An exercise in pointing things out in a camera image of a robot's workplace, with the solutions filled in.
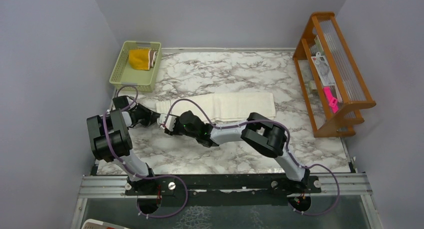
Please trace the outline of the cream white towel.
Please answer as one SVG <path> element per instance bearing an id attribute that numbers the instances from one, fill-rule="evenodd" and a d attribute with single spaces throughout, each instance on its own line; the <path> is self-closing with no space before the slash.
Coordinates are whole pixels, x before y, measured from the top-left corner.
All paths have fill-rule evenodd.
<path id="1" fill-rule="evenodd" d="M 274 96 L 271 92 L 228 92 L 209 93 L 185 97 L 198 104 L 212 122 L 235 122 L 249 117 L 250 113 L 258 113 L 268 119 L 276 117 Z M 167 114 L 176 99 L 159 101 L 156 112 Z M 198 116 L 203 122 L 208 122 L 202 112 L 191 102 L 179 101 L 171 114 L 180 116 L 186 111 Z"/>

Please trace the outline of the brown yellow bear towel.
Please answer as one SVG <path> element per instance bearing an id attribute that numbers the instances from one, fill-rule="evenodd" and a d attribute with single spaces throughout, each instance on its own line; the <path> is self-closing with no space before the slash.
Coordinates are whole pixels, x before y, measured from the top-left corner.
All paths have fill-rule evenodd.
<path id="1" fill-rule="evenodd" d="M 128 52 L 128 63 L 134 70 L 149 71 L 154 67 L 158 51 L 154 49 L 131 49 Z"/>

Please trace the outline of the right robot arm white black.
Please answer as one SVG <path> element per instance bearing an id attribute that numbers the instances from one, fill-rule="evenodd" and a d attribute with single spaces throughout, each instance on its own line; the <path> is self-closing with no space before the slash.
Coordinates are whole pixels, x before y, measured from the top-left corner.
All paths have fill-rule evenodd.
<path id="1" fill-rule="evenodd" d="M 170 136 L 191 137 L 208 148 L 230 142 L 246 142 L 259 154 L 275 159 L 284 170 L 292 191 L 300 193 L 309 185 L 310 170 L 292 153 L 288 129 L 259 113 L 250 113 L 246 120 L 216 124 L 203 122 L 189 110 L 180 116 L 161 117 L 160 125 Z"/>

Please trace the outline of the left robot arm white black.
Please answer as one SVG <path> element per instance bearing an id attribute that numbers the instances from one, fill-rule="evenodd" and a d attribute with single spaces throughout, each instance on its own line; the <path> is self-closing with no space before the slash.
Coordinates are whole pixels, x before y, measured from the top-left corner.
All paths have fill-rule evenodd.
<path id="1" fill-rule="evenodd" d="M 127 174 L 126 190 L 149 195 L 157 189 L 157 180 L 148 164 L 132 151 L 129 128 L 149 127 L 157 122 L 160 114 L 130 99 L 129 96 L 115 97 L 112 99 L 114 110 L 86 120 L 90 147 L 97 160 L 113 163 Z"/>

